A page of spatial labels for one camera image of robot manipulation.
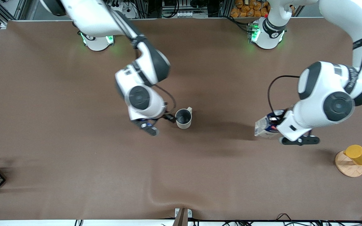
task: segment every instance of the brown tablecloth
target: brown tablecloth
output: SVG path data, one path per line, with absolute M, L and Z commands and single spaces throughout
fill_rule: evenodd
M 144 219 L 188 207 L 201 219 L 362 220 L 362 176 L 343 176 L 337 152 L 362 145 L 362 107 L 313 130 L 314 146 L 256 138 L 279 75 L 317 60 L 351 64 L 351 40 L 324 19 L 292 19 L 283 42 L 261 50 L 226 19 L 135 21 L 171 62 L 160 82 L 193 108 L 180 130 L 151 137 L 128 118 L 114 74 L 134 59 L 125 37 L 93 52 L 71 22 L 9 22 L 0 31 L 0 219 Z M 298 100 L 282 79 L 272 102 Z

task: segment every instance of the round wooden base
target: round wooden base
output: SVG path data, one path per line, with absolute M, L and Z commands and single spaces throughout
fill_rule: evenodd
M 346 176 L 358 177 L 362 175 L 362 166 L 353 163 L 349 157 L 343 154 L 343 151 L 336 155 L 335 165 L 337 169 Z

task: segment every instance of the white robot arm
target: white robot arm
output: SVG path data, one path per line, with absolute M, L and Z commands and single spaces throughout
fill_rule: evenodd
M 319 8 L 326 20 L 352 38 L 353 65 L 316 62 L 303 71 L 300 101 L 285 111 L 277 126 L 292 142 L 313 128 L 343 122 L 362 105 L 362 0 L 320 0 Z
M 148 120 L 164 117 L 174 122 L 166 103 L 151 87 L 167 78 L 170 63 L 146 37 L 122 14 L 107 8 L 101 0 L 41 0 L 55 15 L 67 14 L 79 30 L 93 37 L 125 35 L 140 57 L 115 73 L 118 93 L 128 106 L 130 120 L 152 136 L 158 130 Z
M 286 24 L 292 16 L 291 4 L 311 5 L 318 0 L 268 0 L 270 11 L 267 16 L 254 21 L 258 24 L 257 34 L 251 41 L 262 49 L 270 50 L 282 41 Z

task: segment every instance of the ceramic mug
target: ceramic mug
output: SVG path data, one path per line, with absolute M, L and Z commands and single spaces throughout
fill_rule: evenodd
M 175 122 L 177 122 L 177 126 L 181 129 L 185 130 L 191 126 L 192 122 L 192 108 L 188 107 L 188 109 L 180 109 L 175 113 Z

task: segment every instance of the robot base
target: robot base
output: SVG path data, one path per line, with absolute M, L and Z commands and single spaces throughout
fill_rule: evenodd
M 85 46 L 89 47 L 89 49 L 93 51 L 101 51 L 105 50 L 108 46 L 114 45 L 114 36 L 106 36 L 106 37 L 92 37 L 89 35 L 84 35 L 80 33 L 83 43 Z
M 255 43 L 258 47 L 270 50 L 282 41 L 284 31 L 280 35 L 277 32 L 273 33 L 272 36 L 275 36 L 274 38 L 269 37 L 263 28 L 264 20 L 265 18 L 261 17 L 260 19 L 252 22 L 253 25 L 250 25 L 249 29 L 253 31 L 253 33 L 248 34 L 248 39 L 251 43 Z

